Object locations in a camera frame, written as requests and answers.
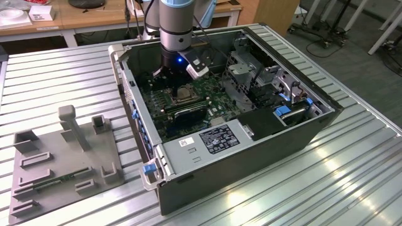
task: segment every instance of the metal bracket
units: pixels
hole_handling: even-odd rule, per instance
[[[108,51],[108,56],[109,56],[111,63],[112,63],[112,69],[113,69],[116,84],[120,85],[119,72],[117,72],[117,69],[116,69],[116,62],[120,61],[119,59],[120,59],[120,57],[123,56],[123,54],[125,52],[123,44],[111,45],[107,48],[107,51]]]

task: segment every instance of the power supply label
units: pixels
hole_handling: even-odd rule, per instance
[[[227,125],[200,133],[200,138],[211,154],[216,154],[240,143]]]

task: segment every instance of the floor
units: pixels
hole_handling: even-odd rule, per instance
[[[300,5],[304,8],[310,8],[312,1],[302,0]],[[320,2],[316,13],[320,13],[326,2],[324,0]],[[328,23],[332,23],[340,7],[342,3],[338,2],[328,17]],[[344,27],[354,11],[355,9],[348,7],[339,23],[340,27]],[[316,36],[296,31],[288,34],[286,39],[368,104],[402,127],[402,77],[383,65],[380,59],[382,50],[372,56],[367,54],[371,45],[382,34],[378,30],[380,24],[382,22],[362,14],[348,32],[348,41],[344,47],[327,58],[315,57],[306,51],[306,46],[318,40]],[[395,31],[391,35],[391,40],[399,34],[399,31]],[[315,55],[324,56],[336,48],[338,46],[332,46],[330,49],[323,49],[314,44],[308,49]],[[402,53],[396,53],[394,57],[402,63]]]

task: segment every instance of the open computer tower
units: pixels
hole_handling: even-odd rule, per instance
[[[159,39],[124,44],[119,59],[141,179],[163,215],[302,150],[342,111],[247,27],[192,43],[209,69],[197,80],[185,71],[152,75]]]

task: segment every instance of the circuit board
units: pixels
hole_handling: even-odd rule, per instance
[[[229,121],[240,110],[220,86],[220,76],[211,75],[181,86],[188,99],[171,97],[171,89],[152,91],[141,88],[141,95],[163,142]],[[175,115],[187,109],[204,108],[207,111],[199,123],[177,128],[172,126]]]

